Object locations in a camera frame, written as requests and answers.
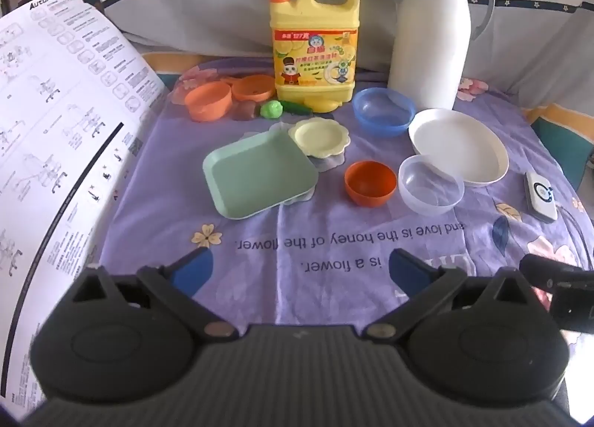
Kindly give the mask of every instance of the paper manual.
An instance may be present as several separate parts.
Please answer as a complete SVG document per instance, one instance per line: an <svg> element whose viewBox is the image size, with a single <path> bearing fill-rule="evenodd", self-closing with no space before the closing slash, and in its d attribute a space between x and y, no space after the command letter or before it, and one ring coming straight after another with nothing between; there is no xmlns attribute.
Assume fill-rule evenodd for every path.
<svg viewBox="0 0 594 427"><path fill-rule="evenodd" d="M165 94L82 0L34 0L0 19L0 405L17 418L43 400L32 339L98 258Z"/></svg>

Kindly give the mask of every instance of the blue bowl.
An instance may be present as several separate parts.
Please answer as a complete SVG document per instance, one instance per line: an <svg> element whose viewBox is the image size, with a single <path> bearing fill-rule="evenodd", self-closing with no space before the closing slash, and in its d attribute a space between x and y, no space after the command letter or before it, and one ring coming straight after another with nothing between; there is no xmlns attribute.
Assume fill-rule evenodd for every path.
<svg viewBox="0 0 594 427"><path fill-rule="evenodd" d="M408 129L417 112L411 99L388 88L366 88L353 98L355 117L366 132L395 137Z"/></svg>

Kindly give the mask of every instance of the clear plastic bowl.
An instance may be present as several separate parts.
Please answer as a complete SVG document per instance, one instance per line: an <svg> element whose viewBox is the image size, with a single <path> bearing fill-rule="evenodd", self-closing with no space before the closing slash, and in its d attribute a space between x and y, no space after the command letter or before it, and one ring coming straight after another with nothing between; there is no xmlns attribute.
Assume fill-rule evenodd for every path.
<svg viewBox="0 0 594 427"><path fill-rule="evenodd" d="M464 196L464 181L436 167L431 156L420 154L400 164L398 191L415 213L437 216L460 202Z"/></svg>
<svg viewBox="0 0 594 427"><path fill-rule="evenodd" d="M355 94L355 117L366 132L395 137L408 129L416 109L411 99L389 88L371 87Z"/></svg>

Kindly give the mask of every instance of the orange bowl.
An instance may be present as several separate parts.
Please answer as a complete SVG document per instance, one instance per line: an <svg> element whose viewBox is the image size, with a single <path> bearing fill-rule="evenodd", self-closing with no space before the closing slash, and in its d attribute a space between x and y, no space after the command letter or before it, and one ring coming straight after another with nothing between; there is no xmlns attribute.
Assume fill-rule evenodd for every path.
<svg viewBox="0 0 594 427"><path fill-rule="evenodd" d="M231 86L221 81L208 82L190 91L183 102L193 121L216 121L233 105Z"/></svg>
<svg viewBox="0 0 594 427"><path fill-rule="evenodd" d="M347 194L359 206L376 208L385 204L396 191L396 174L376 161L359 161L345 172Z"/></svg>
<svg viewBox="0 0 594 427"><path fill-rule="evenodd" d="M232 91L237 100L264 102L274 96L274 77L262 74L249 75L234 81Z"/></svg>

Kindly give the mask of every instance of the green square tray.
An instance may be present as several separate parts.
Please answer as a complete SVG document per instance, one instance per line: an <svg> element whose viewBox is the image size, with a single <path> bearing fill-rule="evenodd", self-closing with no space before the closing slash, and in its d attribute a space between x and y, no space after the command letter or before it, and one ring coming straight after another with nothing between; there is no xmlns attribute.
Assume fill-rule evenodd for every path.
<svg viewBox="0 0 594 427"><path fill-rule="evenodd" d="M267 131L211 152L202 164L215 207L244 219L315 187L318 171L285 131Z"/></svg>

